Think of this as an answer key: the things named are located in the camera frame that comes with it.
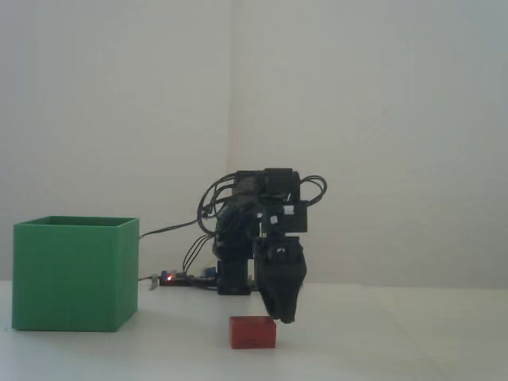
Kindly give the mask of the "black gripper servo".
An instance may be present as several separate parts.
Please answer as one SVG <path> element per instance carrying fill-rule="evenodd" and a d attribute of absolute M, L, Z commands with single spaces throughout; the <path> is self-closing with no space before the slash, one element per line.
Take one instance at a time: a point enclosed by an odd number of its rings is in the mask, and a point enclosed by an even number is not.
<path fill-rule="evenodd" d="M 260 214 L 262 233 L 286 234 L 308 231 L 307 204 L 303 201 L 261 204 Z M 280 297 L 282 272 L 279 269 L 279 254 L 277 253 L 279 248 L 285 252 L 283 303 Z M 294 322 L 298 293 L 307 273 L 300 238 L 288 237 L 284 249 L 282 237 L 258 237 L 255 240 L 253 252 L 256 286 L 267 314 L 284 324 Z"/>

